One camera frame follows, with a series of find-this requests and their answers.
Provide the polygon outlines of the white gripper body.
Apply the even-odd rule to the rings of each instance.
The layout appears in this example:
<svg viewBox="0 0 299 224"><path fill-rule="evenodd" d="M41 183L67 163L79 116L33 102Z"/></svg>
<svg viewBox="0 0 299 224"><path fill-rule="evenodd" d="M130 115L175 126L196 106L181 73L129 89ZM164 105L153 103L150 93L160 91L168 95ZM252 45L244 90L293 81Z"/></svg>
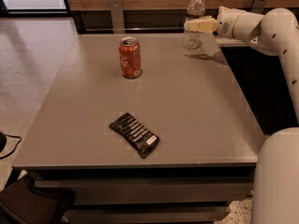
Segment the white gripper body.
<svg viewBox="0 0 299 224"><path fill-rule="evenodd" d="M218 9L217 16L217 33L221 37L231 38L231 39L241 39L240 35L236 34L236 22L238 18L245 13L243 9L228 8L220 6Z"/></svg>

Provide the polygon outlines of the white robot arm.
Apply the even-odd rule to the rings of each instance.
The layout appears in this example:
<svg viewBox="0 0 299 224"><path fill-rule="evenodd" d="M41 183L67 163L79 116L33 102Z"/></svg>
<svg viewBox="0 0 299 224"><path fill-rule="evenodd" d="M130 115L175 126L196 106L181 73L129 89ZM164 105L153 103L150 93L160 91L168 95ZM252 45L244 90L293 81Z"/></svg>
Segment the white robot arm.
<svg viewBox="0 0 299 224"><path fill-rule="evenodd" d="M184 29L242 41L221 46L267 135L255 165L251 224L299 224L299 26L287 8L265 14L220 7Z"/></svg>

